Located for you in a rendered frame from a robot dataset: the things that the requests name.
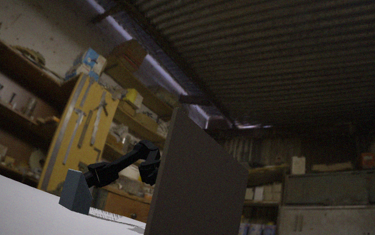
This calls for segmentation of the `brown flat board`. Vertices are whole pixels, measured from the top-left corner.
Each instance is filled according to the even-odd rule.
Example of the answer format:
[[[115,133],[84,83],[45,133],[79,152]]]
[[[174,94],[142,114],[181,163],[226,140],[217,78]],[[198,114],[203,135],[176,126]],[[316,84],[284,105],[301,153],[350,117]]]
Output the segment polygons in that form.
[[[173,108],[144,235],[238,235],[249,171]]]

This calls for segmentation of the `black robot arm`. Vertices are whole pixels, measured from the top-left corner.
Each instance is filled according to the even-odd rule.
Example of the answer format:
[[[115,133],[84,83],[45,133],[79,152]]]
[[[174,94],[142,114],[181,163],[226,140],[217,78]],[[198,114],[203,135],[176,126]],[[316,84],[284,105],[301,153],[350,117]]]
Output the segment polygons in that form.
[[[153,186],[160,166],[160,151],[151,141],[141,140],[133,150],[114,162],[100,162],[88,165],[89,171],[83,174],[88,187],[104,187],[119,178],[118,173],[137,160],[143,159],[138,166],[142,182]],[[98,175],[98,176],[97,176]],[[99,180],[98,180],[99,178]]]

